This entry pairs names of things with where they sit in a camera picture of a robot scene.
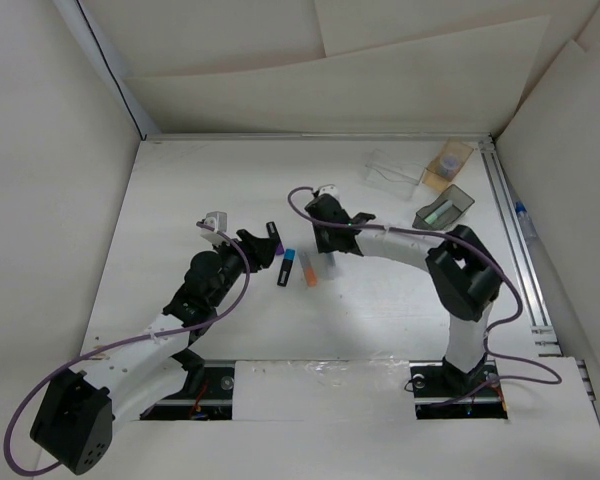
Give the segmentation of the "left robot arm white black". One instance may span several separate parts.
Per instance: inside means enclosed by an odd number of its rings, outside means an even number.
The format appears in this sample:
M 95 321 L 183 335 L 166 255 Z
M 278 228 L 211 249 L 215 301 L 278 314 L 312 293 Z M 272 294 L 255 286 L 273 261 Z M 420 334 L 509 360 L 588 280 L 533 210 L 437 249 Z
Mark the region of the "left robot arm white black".
M 203 360 L 190 346 L 217 322 L 218 307 L 239 278 L 268 268 L 279 241 L 241 229 L 235 239 L 200 223 L 209 250 L 196 254 L 182 286 L 138 336 L 99 347 L 61 368 L 46 384 L 31 439 L 75 475 L 91 470 L 115 433 L 159 400 L 202 387 Z

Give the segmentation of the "clear spray bottle blue cap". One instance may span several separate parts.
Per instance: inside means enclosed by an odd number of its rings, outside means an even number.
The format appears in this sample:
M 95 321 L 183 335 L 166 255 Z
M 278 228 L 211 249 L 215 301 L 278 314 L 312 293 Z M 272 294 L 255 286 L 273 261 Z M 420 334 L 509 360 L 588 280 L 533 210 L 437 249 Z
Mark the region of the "clear spray bottle blue cap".
M 532 242 L 537 238 L 537 232 L 534 227 L 531 216 L 529 215 L 528 211 L 526 210 L 526 207 L 521 201 L 516 201 L 514 208 L 520 226 L 520 230 L 525 239 L 525 242 Z

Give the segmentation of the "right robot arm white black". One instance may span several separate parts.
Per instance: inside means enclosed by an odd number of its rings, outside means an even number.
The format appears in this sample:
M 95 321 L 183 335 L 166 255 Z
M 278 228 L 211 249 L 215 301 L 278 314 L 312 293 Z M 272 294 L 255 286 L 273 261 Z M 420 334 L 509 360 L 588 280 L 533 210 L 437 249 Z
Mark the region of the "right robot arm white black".
M 429 274 L 450 318 L 440 369 L 445 394 L 466 395 L 486 381 L 484 339 L 502 279 L 498 264 L 470 228 L 404 233 L 399 227 L 374 226 L 374 215 L 351 217 L 328 193 L 316 194 L 305 212 L 319 252 L 382 258 Z

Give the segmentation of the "orange highlighter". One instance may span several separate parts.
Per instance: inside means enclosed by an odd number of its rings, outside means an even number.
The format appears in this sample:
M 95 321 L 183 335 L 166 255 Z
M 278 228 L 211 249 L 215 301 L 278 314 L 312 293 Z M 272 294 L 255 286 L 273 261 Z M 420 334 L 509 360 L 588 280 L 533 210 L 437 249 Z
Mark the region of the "orange highlighter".
M 306 285 L 309 288 L 316 287 L 318 284 L 318 278 L 315 273 L 314 267 L 311 263 L 310 255 L 305 251 L 300 251 L 298 254 L 298 258 L 300 261 Z

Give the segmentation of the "light blue highlighter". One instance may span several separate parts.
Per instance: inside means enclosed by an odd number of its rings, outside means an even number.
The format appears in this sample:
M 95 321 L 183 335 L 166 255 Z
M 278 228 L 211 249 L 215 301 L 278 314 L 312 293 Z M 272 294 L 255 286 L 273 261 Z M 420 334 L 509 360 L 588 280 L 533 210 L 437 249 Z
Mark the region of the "light blue highlighter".
M 319 266 L 319 275 L 322 279 L 333 280 L 337 276 L 337 265 L 333 253 L 319 253 L 316 257 Z

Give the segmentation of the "green highlighter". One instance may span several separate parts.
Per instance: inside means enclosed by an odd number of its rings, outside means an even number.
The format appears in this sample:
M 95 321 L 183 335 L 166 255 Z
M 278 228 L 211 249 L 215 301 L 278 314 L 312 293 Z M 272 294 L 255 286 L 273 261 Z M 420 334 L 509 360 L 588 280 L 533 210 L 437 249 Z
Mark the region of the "green highlighter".
M 434 225 L 439 218 L 445 214 L 451 207 L 453 206 L 453 202 L 451 200 L 446 200 L 444 203 L 440 204 L 434 211 L 432 211 L 424 221 L 429 225 Z

